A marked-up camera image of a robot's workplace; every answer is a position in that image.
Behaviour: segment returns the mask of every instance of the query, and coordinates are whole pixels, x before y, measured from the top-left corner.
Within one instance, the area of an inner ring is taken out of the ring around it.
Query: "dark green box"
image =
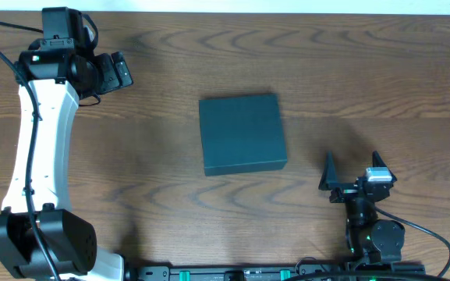
[[[206,176],[282,169],[285,139],[275,94],[199,101]]]

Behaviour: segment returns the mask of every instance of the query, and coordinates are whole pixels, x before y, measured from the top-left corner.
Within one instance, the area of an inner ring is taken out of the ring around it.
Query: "white wall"
[[[450,15],[450,0],[0,0],[0,10],[279,12]]]

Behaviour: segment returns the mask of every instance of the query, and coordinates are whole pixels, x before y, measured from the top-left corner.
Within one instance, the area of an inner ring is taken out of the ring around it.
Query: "wood grain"
[[[379,206],[450,240],[450,16],[95,12],[98,53],[122,50],[135,85],[78,111],[75,213],[136,262],[293,263],[349,254],[344,208],[317,190],[324,153],[344,180],[377,149],[399,178]],[[0,20],[40,27],[37,12]],[[10,59],[37,37],[0,27]],[[289,163],[205,177],[198,100],[278,93]],[[19,129],[0,62],[0,204]],[[404,260],[441,270],[447,250],[406,228]],[[0,279],[9,275],[0,264]]]

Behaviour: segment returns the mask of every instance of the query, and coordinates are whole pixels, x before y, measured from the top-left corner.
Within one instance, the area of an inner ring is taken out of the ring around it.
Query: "green marking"
[[[179,272],[179,281],[190,281],[190,272]]]
[[[290,270],[283,269],[280,271],[280,280],[283,281],[285,279],[290,278]]]

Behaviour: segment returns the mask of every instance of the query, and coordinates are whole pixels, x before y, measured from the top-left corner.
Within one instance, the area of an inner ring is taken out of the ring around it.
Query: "wooden table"
[[[379,150],[399,181],[378,206],[450,240],[450,16],[91,16],[96,53],[123,51],[135,81],[73,126],[70,196],[101,246],[137,264],[346,256],[344,206],[317,189],[329,149],[342,180]],[[39,12],[0,20],[41,27]],[[39,36],[0,27],[0,49],[16,60]],[[279,96],[287,166],[205,177],[198,100],[266,92]],[[0,61],[0,205],[18,132],[17,86]],[[409,227],[402,254],[430,274],[448,257]]]

